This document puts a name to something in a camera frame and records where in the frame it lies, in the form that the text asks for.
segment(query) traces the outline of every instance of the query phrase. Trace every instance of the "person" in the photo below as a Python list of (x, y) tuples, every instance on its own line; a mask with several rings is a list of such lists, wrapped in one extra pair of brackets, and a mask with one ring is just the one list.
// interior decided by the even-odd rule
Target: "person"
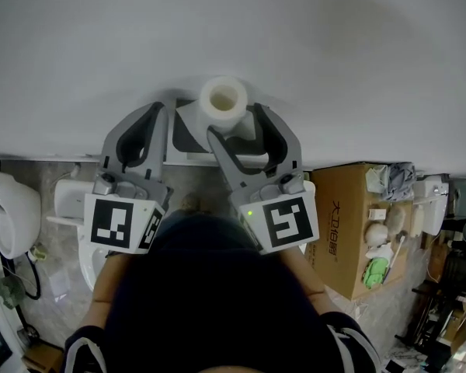
[(200, 203), (185, 197), (148, 254), (106, 259), (61, 371), (380, 371), (298, 247), (261, 256)]

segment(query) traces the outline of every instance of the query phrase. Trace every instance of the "black cable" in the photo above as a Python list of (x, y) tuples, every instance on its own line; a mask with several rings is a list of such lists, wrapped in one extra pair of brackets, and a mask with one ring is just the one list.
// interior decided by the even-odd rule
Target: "black cable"
[(33, 271), (33, 275), (34, 275), (34, 280), (37, 285), (37, 293), (35, 295), (31, 295), (28, 292), (26, 292), (26, 295), (32, 300), (39, 300), (41, 297), (41, 286), (40, 286), (40, 277), (38, 276), (37, 267), (35, 266), (35, 264), (33, 264), (33, 261), (31, 261), (30, 256), (28, 256), (28, 253), (26, 253), (26, 258), (30, 262), (31, 270)]

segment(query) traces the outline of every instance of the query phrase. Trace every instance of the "white tape roll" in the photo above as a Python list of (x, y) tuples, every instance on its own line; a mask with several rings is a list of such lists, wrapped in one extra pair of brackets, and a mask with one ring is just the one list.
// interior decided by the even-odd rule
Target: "white tape roll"
[(247, 92), (236, 78), (213, 78), (202, 88), (199, 104), (201, 127), (214, 126), (221, 132), (227, 132), (245, 116)]
[(214, 127), (224, 136), (255, 139), (252, 113), (247, 111), (247, 91), (236, 78), (212, 78), (200, 91), (197, 101), (180, 107), (177, 112), (199, 145), (210, 152), (207, 129)]

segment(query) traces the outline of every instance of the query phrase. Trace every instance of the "tiled floor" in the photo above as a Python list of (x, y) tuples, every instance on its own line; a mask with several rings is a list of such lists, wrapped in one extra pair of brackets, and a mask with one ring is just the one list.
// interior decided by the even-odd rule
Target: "tiled floor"
[[(23, 310), (26, 319), (33, 324), (47, 341), (63, 345), (76, 329), (89, 306), (91, 292), (88, 289), (78, 262), (78, 243), (74, 227), (48, 222), (46, 216), (54, 215), (53, 193), (56, 179), (73, 168), (72, 163), (4, 161), (2, 171), (12, 174), (19, 182), (36, 189), (42, 200), (42, 225), (39, 241), (47, 248), (48, 258), (37, 264), (43, 296), (39, 301), (26, 299)], [(77, 180), (91, 180), (94, 164), (83, 164)], [(209, 201), (211, 209), (221, 215), (228, 214), (226, 186), (219, 169), (204, 167), (165, 166), (165, 183), (174, 188), (169, 211), (174, 211), (183, 196), (190, 191), (199, 193)], [(429, 254), (419, 248), (418, 239), (407, 242), (409, 271), (400, 283), (374, 293), (358, 302), (349, 302), (330, 291), (335, 303), (355, 317), (364, 332), (372, 339), (384, 358), (393, 349), (394, 335), (406, 328), (415, 295), (411, 288), (425, 277)], [(25, 259), (17, 260), (18, 272), (31, 278)], [(416, 361), (411, 357), (411, 368)]]

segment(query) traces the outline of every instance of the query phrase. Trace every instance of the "white cylindrical object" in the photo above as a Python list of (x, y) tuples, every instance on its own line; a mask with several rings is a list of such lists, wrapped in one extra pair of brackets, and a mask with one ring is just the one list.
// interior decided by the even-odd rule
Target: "white cylindrical object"
[(228, 132), (245, 116), (247, 92), (243, 84), (231, 76), (209, 80), (200, 91), (197, 120), (199, 128), (209, 126)]

